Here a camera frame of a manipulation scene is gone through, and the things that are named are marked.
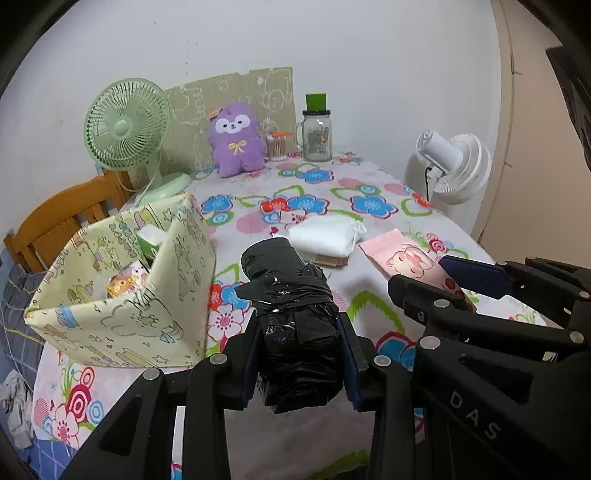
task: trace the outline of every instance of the fan stand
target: fan stand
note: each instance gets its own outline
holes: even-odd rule
[[[171,173],[163,177],[160,174],[160,162],[156,160],[155,154],[146,163],[146,168],[151,180],[147,189],[139,197],[139,205],[170,198],[182,192],[192,181],[192,178],[186,173]]]

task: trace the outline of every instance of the white fan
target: white fan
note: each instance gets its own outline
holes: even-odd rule
[[[448,141],[425,130],[417,140],[417,150],[431,162],[426,175],[429,198],[435,192],[450,205],[467,202],[491,175],[491,154],[475,135],[460,134]]]

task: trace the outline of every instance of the screw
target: screw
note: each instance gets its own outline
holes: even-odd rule
[[[387,367],[389,364],[392,363],[392,360],[390,360],[390,357],[388,357],[388,356],[378,355],[374,358],[374,363],[378,367]]]
[[[156,380],[160,376],[160,370],[157,368],[147,368],[144,370],[144,378],[146,380]]]
[[[437,337],[428,336],[421,338],[418,344],[425,350],[435,350],[439,345],[441,345],[441,340]]]
[[[570,341],[573,343],[584,343],[585,342],[585,337],[583,336],[583,334],[581,332],[578,332],[576,330],[573,330],[572,332],[570,332]]]
[[[433,304],[439,309],[444,309],[445,307],[449,307],[449,302],[446,299],[435,300],[433,302]]]
[[[223,353],[214,353],[211,357],[209,357],[209,361],[214,365],[223,365],[228,360],[228,357]]]

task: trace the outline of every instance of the green lid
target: green lid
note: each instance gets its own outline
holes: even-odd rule
[[[326,94],[306,93],[306,108],[310,111],[326,110]]]

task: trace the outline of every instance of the beige board with drawings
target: beige board with drawings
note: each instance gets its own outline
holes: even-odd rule
[[[158,152],[163,175],[181,171],[193,176],[212,166],[212,149],[206,136],[207,116],[229,103],[248,103],[259,120],[262,135],[293,132],[296,125],[291,67],[227,73],[165,92],[170,103],[170,126]],[[293,147],[290,138],[288,148]],[[133,168],[129,176],[134,185],[147,182],[145,167]]]

